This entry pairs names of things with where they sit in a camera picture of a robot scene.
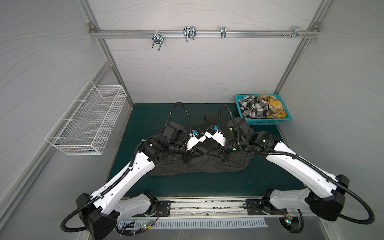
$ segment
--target vertical metal post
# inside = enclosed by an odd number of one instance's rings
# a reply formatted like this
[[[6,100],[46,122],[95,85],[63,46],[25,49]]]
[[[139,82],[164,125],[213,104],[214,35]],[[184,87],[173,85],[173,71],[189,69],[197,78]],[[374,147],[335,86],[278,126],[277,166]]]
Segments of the vertical metal post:
[[[99,24],[97,23],[96,18],[93,15],[93,12],[91,10],[91,6],[88,3],[88,0],[78,0],[78,2],[80,4],[80,7],[81,7],[86,19],[87,19],[87,22],[88,23],[94,23],[94,26],[92,26],[91,29],[93,29],[94,31],[100,30]],[[101,39],[101,38],[97,39],[97,41],[98,41],[100,48],[103,51],[105,57],[107,58],[107,60],[112,62],[112,64],[113,64],[112,72],[115,75],[119,85],[121,85],[123,87],[124,91],[127,93],[128,104],[130,105],[131,108],[133,108],[134,103],[131,99],[131,96],[129,95],[127,87],[124,84],[124,81],[121,77],[121,74],[120,74],[118,68],[116,67],[115,60],[112,57],[112,54],[108,48],[107,42],[105,41],[105,39]]]
[[[317,28],[319,27],[319,23],[320,23],[321,19],[324,17],[324,14],[327,11],[331,2],[332,2],[332,0],[322,0],[321,1],[319,7],[316,10],[316,13],[314,14],[314,16],[312,18],[312,21],[308,25],[308,29],[317,31]],[[308,43],[310,40],[311,40],[310,38],[301,39],[299,45],[297,46],[297,48],[295,50],[295,53],[293,54],[287,68],[285,69],[285,72],[281,76],[281,79],[276,86],[274,94],[279,94],[279,92],[283,88],[283,85],[288,80],[293,69],[295,68],[297,61],[299,60],[299,58],[303,54],[305,48],[308,46]]]

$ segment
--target aluminum rail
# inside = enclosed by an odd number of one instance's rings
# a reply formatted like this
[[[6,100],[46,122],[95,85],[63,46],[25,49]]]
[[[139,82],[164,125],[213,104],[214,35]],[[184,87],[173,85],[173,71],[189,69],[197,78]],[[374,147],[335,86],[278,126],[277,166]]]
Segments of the aluminum rail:
[[[150,38],[153,34],[161,34],[164,38],[185,38],[181,30],[153,31],[90,31],[92,38]],[[317,38],[319,31],[298,30],[296,38]],[[226,30],[226,38],[292,38],[294,30]],[[220,30],[196,30],[195,38],[222,38]]]

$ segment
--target gray floor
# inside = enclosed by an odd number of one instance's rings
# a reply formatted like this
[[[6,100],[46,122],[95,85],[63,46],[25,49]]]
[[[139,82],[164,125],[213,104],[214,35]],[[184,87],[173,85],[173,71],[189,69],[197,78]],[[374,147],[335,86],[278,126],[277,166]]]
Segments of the gray floor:
[[[265,221],[268,227],[264,228],[148,230],[131,238],[134,240],[328,240],[318,217],[304,217],[304,229],[299,234],[287,232],[282,228],[277,218],[266,217]],[[113,231],[105,240],[122,238],[119,238],[119,235]]]

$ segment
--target perforated metal strip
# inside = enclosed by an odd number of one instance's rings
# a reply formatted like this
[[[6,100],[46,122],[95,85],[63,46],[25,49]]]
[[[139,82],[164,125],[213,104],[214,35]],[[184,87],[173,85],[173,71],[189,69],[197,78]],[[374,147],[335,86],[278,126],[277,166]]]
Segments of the perforated metal strip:
[[[118,224],[118,228],[135,222],[134,228],[139,229],[146,222],[145,220],[124,220]],[[152,229],[187,229],[187,228],[255,228],[268,227],[263,217],[254,218],[207,218],[207,219],[159,219]]]

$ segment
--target green table surface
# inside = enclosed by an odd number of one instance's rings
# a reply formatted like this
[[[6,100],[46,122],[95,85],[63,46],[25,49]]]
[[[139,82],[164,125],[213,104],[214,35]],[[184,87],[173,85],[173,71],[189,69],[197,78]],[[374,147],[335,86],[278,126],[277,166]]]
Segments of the green table surface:
[[[191,103],[186,104],[192,126],[205,123],[206,113],[218,113],[222,104]],[[227,104],[235,117],[239,116],[236,104]],[[136,145],[141,139],[157,134],[164,126],[172,104],[137,103],[133,108],[126,131],[121,141],[109,179],[116,175],[131,159]],[[230,120],[223,110],[222,118]],[[173,111],[171,122],[188,127],[185,111],[177,106]],[[255,132],[266,130],[281,140],[275,125],[253,125]],[[125,194],[126,197],[137,196],[149,190],[156,196],[246,196],[264,195],[266,189],[298,190],[303,183],[286,170],[269,162],[265,158],[255,157],[248,167],[239,172],[222,173],[188,173],[174,176],[150,176],[147,173]]]

